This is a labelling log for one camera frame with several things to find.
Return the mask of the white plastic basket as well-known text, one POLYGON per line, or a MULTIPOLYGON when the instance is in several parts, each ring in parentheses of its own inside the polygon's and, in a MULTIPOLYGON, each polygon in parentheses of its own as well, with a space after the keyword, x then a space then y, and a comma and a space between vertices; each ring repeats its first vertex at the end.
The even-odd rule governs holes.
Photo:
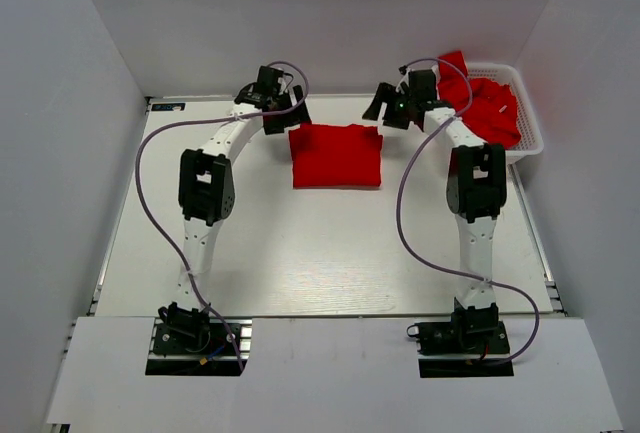
POLYGON ((470 62, 467 69, 470 78, 487 78, 507 85, 516 99, 517 127, 521 139, 506 152, 507 163, 515 164, 521 159, 540 154, 544 149, 544 141, 535 109, 520 73, 512 66, 491 62, 470 62))

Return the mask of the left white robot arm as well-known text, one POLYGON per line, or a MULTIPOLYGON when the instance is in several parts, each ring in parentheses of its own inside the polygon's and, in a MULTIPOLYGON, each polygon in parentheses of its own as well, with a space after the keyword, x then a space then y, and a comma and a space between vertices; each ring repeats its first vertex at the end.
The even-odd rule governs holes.
POLYGON ((178 201, 184 224, 182 252, 188 265, 177 282, 175 301, 183 308, 205 306, 204 289, 219 232, 235 205, 232 168, 259 132, 279 134, 310 121, 308 80, 291 86, 291 64, 274 61, 259 68, 255 82, 242 88, 229 115, 213 136, 180 158, 178 201))

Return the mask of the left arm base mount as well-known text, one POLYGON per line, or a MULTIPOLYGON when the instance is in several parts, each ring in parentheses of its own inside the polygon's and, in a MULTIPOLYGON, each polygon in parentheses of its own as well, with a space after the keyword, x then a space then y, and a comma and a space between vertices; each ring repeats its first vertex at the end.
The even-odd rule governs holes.
POLYGON ((207 312, 175 302, 158 310, 146 361, 147 376, 238 377, 248 362, 249 320, 224 325, 207 312))

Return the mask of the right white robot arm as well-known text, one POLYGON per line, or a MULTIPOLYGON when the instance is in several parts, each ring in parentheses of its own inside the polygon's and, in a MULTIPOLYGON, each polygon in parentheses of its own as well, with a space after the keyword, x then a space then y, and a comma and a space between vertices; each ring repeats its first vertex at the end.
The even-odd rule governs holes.
POLYGON ((441 135, 449 154, 446 201, 459 235, 460 266, 432 269, 461 279, 454 308, 465 313, 497 315, 493 282, 493 236, 506 203, 506 153, 472 132, 451 102, 436 92, 431 69, 401 69, 402 80, 382 82, 362 115, 364 120, 406 130, 418 126, 429 140, 441 135))

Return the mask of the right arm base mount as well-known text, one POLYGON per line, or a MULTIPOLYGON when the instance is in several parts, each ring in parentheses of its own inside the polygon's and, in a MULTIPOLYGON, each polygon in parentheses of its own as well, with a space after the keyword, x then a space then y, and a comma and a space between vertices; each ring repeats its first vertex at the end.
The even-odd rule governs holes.
POLYGON ((462 333, 452 321, 427 321, 409 325, 406 335, 417 345, 421 379, 513 377, 505 325, 492 331, 462 333))

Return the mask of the red t shirt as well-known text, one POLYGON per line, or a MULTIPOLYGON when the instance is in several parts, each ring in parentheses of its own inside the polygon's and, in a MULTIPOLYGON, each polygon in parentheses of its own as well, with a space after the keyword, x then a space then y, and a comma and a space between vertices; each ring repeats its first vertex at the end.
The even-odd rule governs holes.
POLYGON ((304 124, 289 132, 296 189, 381 186, 383 136, 372 126, 304 124))

